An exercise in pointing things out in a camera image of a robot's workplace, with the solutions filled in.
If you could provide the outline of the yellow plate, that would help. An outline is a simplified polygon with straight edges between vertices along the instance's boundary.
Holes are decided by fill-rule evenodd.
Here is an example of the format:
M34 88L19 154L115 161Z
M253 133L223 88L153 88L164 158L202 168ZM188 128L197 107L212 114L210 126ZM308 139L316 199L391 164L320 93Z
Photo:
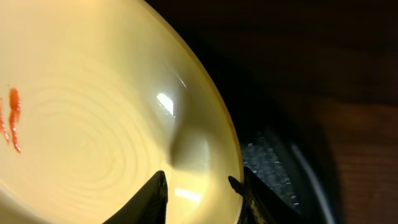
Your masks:
M243 165L203 65L144 1L1 1L2 223L103 223L159 170L167 223L236 223Z

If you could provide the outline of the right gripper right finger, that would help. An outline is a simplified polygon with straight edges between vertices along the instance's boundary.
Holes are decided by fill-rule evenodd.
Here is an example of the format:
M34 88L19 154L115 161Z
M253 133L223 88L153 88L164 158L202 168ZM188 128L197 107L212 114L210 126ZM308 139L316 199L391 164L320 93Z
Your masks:
M241 224L301 224L305 220L274 193L251 169L244 168L244 181L232 176L228 181L243 197Z

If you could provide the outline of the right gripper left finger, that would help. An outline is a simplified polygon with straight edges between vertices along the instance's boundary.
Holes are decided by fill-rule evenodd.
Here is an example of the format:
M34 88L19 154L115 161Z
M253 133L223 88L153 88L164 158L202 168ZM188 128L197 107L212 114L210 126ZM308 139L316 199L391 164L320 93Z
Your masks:
M158 170L134 196L104 224L165 224L168 186Z

